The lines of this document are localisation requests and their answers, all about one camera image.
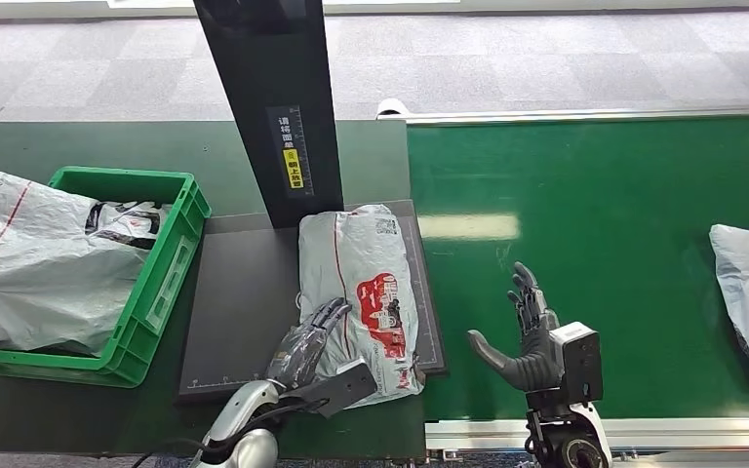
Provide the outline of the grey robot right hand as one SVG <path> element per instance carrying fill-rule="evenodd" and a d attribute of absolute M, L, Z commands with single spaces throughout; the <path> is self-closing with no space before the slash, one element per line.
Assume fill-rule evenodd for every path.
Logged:
<path fill-rule="evenodd" d="M 484 335 L 469 330 L 472 350 L 513 388 L 522 392 L 541 391 L 560 385 L 561 371 L 549 332 L 557 328 L 558 317 L 546 303 L 543 290 L 532 271 L 522 262 L 513 263 L 516 289 L 507 293 L 517 316 L 521 354 L 509 357 L 492 347 Z"/>

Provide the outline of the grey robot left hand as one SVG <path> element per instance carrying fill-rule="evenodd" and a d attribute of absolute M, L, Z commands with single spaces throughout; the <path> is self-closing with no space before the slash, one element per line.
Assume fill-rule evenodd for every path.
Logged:
<path fill-rule="evenodd" d="M 286 391 L 310 384 L 329 334 L 350 310 L 345 298 L 335 297 L 291 328 L 277 346 L 265 378 Z"/>

